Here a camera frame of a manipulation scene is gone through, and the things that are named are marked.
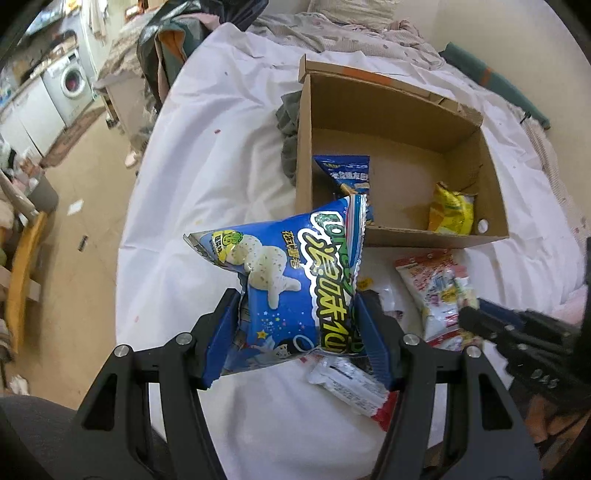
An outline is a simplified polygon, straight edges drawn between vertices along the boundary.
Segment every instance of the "box flap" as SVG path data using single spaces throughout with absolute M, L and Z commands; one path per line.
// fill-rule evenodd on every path
M 449 112 L 459 115 L 462 118 L 468 120 L 470 123 L 479 127 L 482 125 L 482 115 L 480 112 L 472 107 L 464 105 L 462 103 L 451 100 L 442 95 L 429 92 L 420 87 L 416 87 L 409 83 L 402 82 L 397 79 L 390 78 L 386 75 L 382 75 L 374 72 L 367 72 L 366 70 L 360 70 L 353 67 L 345 67 L 342 65 L 335 65 L 333 63 L 324 63 L 320 61 L 308 60 L 304 55 L 300 60 L 300 72 L 298 79 L 300 83 L 304 83 L 304 79 L 309 74 L 321 74 L 321 75 L 336 75 L 342 77 L 348 77 L 362 82 L 374 83 L 382 85 L 387 88 L 398 90 L 400 92 L 413 95 L 429 102 L 435 103 Z

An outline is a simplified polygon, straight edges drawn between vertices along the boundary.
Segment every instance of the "blue snack package in box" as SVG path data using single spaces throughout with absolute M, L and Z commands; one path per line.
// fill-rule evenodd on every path
M 345 195 L 362 194 L 367 200 L 367 223 L 374 222 L 374 209 L 369 202 L 368 155 L 314 155 L 314 160 L 330 175 Z

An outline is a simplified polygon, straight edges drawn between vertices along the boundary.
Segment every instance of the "cardboard box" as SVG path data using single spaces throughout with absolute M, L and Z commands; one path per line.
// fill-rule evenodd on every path
M 312 155 L 370 155 L 375 223 L 366 229 L 365 245 L 466 248 L 507 238 L 505 206 L 478 111 L 399 80 L 305 56 L 300 82 L 297 213 L 334 199 L 333 180 Z M 427 230 L 438 181 L 477 194 L 473 234 Z M 482 219 L 489 227 L 479 234 Z

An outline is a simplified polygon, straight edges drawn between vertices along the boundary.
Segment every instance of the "black bag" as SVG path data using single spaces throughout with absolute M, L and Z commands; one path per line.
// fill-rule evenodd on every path
M 139 64 L 156 99 L 156 111 L 162 108 L 162 101 L 158 94 L 158 56 L 154 39 L 164 22 L 178 15 L 204 13 L 217 15 L 220 23 L 230 22 L 245 31 L 268 3 L 268 0 L 168 0 L 142 30 L 137 48 Z M 202 28 L 205 38 L 209 30 Z

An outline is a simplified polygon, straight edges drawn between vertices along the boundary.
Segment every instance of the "snack bag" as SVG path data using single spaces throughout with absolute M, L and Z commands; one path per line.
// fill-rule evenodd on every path
M 368 155 L 314 155 L 323 172 L 330 175 L 345 195 L 369 195 Z M 366 222 L 374 222 L 374 210 L 367 205 Z
M 350 314 L 365 230 L 365 196 L 311 213 L 191 233 L 207 260 L 245 281 L 239 330 L 226 373 L 275 365 L 319 349 L 359 354 Z
M 311 360 L 317 363 L 307 375 L 309 383 L 321 385 L 355 412 L 377 421 L 383 431 L 388 431 L 398 392 L 386 390 L 373 375 L 348 358 L 318 356 Z
M 466 268 L 458 265 L 447 250 L 395 262 L 421 311 L 424 339 L 431 346 L 459 351 L 477 337 L 461 330 L 457 315 L 463 306 L 478 308 Z
M 429 227 L 435 233 L 470 235 L 474 223 L 474 195 L 449 190 L 442 182 L 435 185 L 429 210 Z

